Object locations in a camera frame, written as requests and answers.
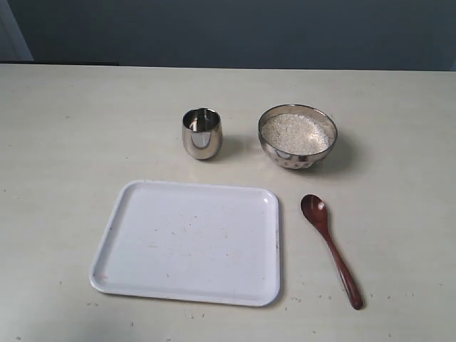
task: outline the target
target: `stainless steel cup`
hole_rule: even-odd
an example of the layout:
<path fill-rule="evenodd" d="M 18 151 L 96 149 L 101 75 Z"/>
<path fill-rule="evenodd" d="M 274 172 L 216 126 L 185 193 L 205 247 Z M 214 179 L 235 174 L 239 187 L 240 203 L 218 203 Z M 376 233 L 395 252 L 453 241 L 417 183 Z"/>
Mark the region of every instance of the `stainless steel cup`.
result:
<path fill-rule="evenodd" d="M 195 159 L 214 157 L 222 146 L 220 115 L 207 108 L 188 111 L 182 119 L 182 142 Z"/>

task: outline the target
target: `bowl rim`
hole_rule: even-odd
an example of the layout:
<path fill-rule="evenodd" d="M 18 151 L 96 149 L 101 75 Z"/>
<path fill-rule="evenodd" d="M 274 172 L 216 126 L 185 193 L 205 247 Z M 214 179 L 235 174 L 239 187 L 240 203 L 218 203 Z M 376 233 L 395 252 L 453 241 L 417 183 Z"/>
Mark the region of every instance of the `bowl rim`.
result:
<path fill-rule="evenodd" d="M 297 155 L 297 154 L 294 154 L 294 153 L 290 153 L 290 152 L 287 152 L 287 151 L 283 151 L 283 150 L 280 150 L 279 148 L 273 146 L 264 136 L 263 134 L 261 133 L 261 129 L 262 127 L 260 127 L 260 122 L 261 122 L 261 119 L 267 115 L 269 112 L 271 112 L 272 110 L 274 109 L 277 109 L 277 108 L 280 108 L 280 107 L 304 107 L 304 108 L 307 108 L 307 109 L 310 109 L 310 110 L 314 110 L 316 111 L 317 113 L 321 114 L 323 117 L 325 117 L 329 122 L 330 124 L 332 124 L 332 126 L 334 127 L 334 141 L 328 146 L 328 148 L 326 148 L 325 150 L 321 151 L 321 152 L 318 152 L 318 153 L 314 153 L 314 154 L 311 154 L 311 155 Z M 267 111 L 265 111 L 259 118 L 258 120 L 258 136 L 260 137 L 261 140 L 263 140 L 266 144 L 268 144 L 269 146 L 271 146 L 272 148 L 274 148 L 275 150 L 279 151 L 279 152 L 282 152 L 282 153 L 286 153 L 287 155 L 295 155 L 297 157 L 314 157 L 314 156 L 318 156 L 318 155 L 322 155 L 324 153 L 327 153 L 328 151 L 330 151 L 334 144 L 336 144 L 336 141 L 337 141 L 337 137 L 338 137 L 338 130 L 337 130 L 337 126 L 336 124 L 334 123 L 333 119 L 331 119 L 329 117 L 328 114 L 326 114 L 325 112 L 322 112 L 321 110 L 315 108 L 315 107 L 311 107 L 310 105 L 302 105 L 302 104 L 298 104 L 298 103 L 285 103 L 283 105 L 276 105 L 270 109 L 268 109 Z"/>

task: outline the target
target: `gray wall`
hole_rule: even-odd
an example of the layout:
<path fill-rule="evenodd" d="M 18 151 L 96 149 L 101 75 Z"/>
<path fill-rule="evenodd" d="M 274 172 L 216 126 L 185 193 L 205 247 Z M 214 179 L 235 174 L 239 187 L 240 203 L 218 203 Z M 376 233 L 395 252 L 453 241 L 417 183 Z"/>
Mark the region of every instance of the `gray wall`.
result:
<path fill-rule="evenodd" d="M 9 0 L 36 61 L 449 70 L 456 0 Z"/>

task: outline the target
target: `metal bowl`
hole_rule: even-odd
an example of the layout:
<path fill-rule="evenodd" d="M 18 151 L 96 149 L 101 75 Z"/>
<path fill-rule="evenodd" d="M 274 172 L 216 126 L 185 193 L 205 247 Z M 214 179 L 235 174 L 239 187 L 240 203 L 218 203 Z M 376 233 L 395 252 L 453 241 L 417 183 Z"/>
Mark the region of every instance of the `metal bowl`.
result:
<path fill-rule="evenodd" d="M 281 114 L 299 114 L 316 121 L 328 137 L 329 147 L 313 155 L 295 155 L 279 150 L 271 145 L 262 135 L 263 126 L 267 120 Z M 287 169 L 306 169 L 322 161 L 333 149 L 337 140 L 337 127 L 327 114 L 307 105 L 278 105 L 267 110 L 258 122 L 258 138 L 263 151 L 278 165 Z"/>

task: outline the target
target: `table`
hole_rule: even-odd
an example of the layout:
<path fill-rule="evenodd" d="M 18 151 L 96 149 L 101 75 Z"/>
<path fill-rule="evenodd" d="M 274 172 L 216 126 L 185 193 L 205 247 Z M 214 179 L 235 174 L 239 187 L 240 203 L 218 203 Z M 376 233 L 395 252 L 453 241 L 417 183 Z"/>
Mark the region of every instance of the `table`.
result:
<path fill-rule="evenodd" d="M 277 167 L 268 108 L 304 103 L 340 131 L 319 167 Z M 211 161 L 182 115 L 222 116 Z M 452 341 L 456 73 L 0 65 L 1 341 Z M 98 293 L 88 269 L 120 188 L 151 179 L 264 187 L 281 202 L 282 293 L 264 308 Z M 331 209 L 364 293 L 351 308 L 303 195 Z"/>

